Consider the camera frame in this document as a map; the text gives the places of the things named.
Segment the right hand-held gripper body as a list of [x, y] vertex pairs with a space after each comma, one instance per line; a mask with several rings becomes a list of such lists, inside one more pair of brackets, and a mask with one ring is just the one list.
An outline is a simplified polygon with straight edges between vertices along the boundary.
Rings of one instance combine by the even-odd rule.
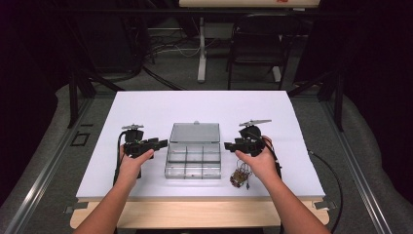
[[264, 123], [269, 123], [269, 120], [250, 120], [241, 123], [241, 136], [239, 138], [236, 138], [234, 149], [239, 150], [245, 154], [249, 154], [252, 157], [258, 156], [264, 150], [264, 148], [268, 148], [270, 151], [272, 151], [272, 148], [265, 141], [265, 139], [261, 135], [261, 130], [258, 128], [258, 124]]

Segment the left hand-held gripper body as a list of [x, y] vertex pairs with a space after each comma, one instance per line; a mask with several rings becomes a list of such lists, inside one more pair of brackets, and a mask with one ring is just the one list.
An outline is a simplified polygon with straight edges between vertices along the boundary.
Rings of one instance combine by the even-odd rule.
[[122, 128], [125, 135], [124, 152], [132, 158], [137, 158], [152, 149], [152, 144], [148, 140], [143, 140], [144, 132], [140, 128], [140, 125], [135, 124]]

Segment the brown beaded jewelry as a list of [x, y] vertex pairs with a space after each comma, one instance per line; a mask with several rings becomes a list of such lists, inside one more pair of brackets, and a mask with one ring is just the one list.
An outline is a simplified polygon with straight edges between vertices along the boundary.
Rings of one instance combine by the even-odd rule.
[[236, 169], [230, 176], [230, 182], [236, 188], [245, 186], [246, 189], [249, 189], [249, 177], [251, 174], [252, 171], [250, 170], [249, 165], [238, 161]]

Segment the clear plastic compartment box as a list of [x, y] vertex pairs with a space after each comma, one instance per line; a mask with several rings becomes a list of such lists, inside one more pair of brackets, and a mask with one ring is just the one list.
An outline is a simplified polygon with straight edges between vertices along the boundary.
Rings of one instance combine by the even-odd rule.
[[221, 179], [218, 123], [174, 123], [165, 166], [168, 179]]

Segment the person's left hand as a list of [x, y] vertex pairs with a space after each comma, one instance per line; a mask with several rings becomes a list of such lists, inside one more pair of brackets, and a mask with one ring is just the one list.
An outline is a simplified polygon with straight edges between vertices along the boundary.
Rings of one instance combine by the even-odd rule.
[[120, 148], [120, 168], [116, 186], [132, 189], [136, 183], [137, 177], [140, 173], [141, 166], [154, 155], [154, 150], [149, 149], [136, 158], [129, 157], [125, 151], [124, 146]]

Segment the person's right hand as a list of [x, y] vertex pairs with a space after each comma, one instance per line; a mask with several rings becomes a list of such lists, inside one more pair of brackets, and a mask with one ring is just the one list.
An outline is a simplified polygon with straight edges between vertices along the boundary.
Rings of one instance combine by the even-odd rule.
[[279, 176], [276, 169], [275, 158], [273, 156], [272, 141], [267, 136], [263, 136], [262, 139], [265, 142], [265, 147], [259, 155], [252, 157], [240, 150], [236, 150], [235, 154], [240, 160], [250, 166], [253, 173], [263, 184], [266, 184], [268, 181], [278, 178]]

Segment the light wooden table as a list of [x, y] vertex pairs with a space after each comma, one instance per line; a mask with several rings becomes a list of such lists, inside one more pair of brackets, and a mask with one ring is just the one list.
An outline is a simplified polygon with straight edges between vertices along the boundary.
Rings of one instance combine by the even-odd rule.
[[284, 224], [264, 198], [160, 198], [126, 203], [117, 226], [129, 229], [239, 228]]

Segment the black metal stand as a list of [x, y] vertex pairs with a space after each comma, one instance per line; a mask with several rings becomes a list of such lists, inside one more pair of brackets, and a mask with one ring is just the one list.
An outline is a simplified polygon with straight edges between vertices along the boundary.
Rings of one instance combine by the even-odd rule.
[[68, 78], [70, 107], [70, 120], [68, 128], [72, 128], [79, 119], [78, 92], [81, 92], [85, 98], [94, 98], [96, 95], [96, 90], [93, 86], [93, 82], [97, 82], [114, 92], [122, 91], [122, 88], [106, 80], [96, 72], [92, 72], [87, 68], [81, 68], [77, 65], [69, 66]]
[[344, 75], [338, 71], [329, 71], [322, 74], [320, 77], [306, 81], [303, 85], [287, 92], [287, 95], [292, 98], [302, 92], [310, 89], [315, 84], [321, 83], [321, 88], [318, 92], [319, 101], [328, 101], [334, 98], [333, 121], [340, 132], [343, 132], [342, 114], [343, 114], [343, 99], [344, 99]]

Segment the wooden desk with white legs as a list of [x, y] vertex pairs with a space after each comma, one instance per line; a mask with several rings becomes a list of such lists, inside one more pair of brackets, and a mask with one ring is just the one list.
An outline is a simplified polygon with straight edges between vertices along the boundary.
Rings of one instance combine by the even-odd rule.
[[[178, 0], [180, 8], [185, 10], [252, 10], [252, 9], [291, 9], [304, 12], [307, 9], [316, 9], [321, 0]], [[231, 22], [223, 17], [212, 19], [200, 17], [199, 39], [200, 56], [198, 68], [198, 82], [204, 83], [207, 77], [207, 38], [229, 39]]]

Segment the black folding chair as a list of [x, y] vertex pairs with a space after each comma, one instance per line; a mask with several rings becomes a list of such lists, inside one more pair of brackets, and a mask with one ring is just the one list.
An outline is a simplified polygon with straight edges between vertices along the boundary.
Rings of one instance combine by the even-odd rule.
[[233, 83], [235, 65], [268, 67], [269, 72], [278, 67], [281, 88], [291, 47], [301, 27], [301, 20], [292, 15], [248, 14], [237, 19], [226, 65], [228, 89]]

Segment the black curtain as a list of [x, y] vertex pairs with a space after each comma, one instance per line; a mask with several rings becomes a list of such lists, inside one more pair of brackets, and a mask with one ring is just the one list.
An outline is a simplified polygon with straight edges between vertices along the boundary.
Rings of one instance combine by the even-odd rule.
[[345, 94], [373, 132], [395, 190], [413, 205], [413, 0], [369, 0], [356, 29]]
[[36, 0], [0, 0], [0, 207], [50, 126], [67, 84]]

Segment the grey metal table bracket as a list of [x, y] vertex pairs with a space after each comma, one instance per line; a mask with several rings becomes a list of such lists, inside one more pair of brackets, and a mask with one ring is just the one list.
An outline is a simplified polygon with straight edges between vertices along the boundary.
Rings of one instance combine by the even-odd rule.
[[313, 203], [313, 207], [317, 210], [330, 211], [337, 208], [333, 201], [317, 201]]
[[86, 209], [87, 207], [88, 207], [88, 202], [78, 202], [78, 203], [75, 203], [75, 204], [73, 204], [73, 205], [71, 205], [71, 206], [67, 206], [65, 209], [64, 209], [64, 213], [66, 214], [66, 215], [71, 215], [74, 211], [76, 211], [76, 210], [80, 210], [80, 209]]

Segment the aluminium floor rail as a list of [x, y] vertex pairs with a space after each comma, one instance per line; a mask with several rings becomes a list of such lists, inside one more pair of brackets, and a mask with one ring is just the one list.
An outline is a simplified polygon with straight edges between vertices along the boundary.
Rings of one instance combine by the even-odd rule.
[[348, 142], [346, 134], [343, 131], [339, 130], [334, 121], [332, 107], [328, 102], [325, 101], [321, 101], [319, 104], [323, 109], [324, 114], [326, 115], [331, 129], [340, 142], [340, 145], [344, 151], [346, 165], [352, 175], [353, 182], [357, 187], [358, 194], [370, 216], [377, 234], [393, 234], [393, 231], [389, 227], [383, 211], [377, 202], [376, 196], [371, 190], [368, 181], [366, 180], [366, 177], [362, 172], [353, 149]]
[[63, 100], [58, 103], [51, 125], [17, 185], [0, 208], [0, 234], [23, 233], [63, 161], [64, 151], [69, 147], [93, 103], [93, 98], [82, 100], [78, 117], [72, 125], [68, 125], [69, 104]]

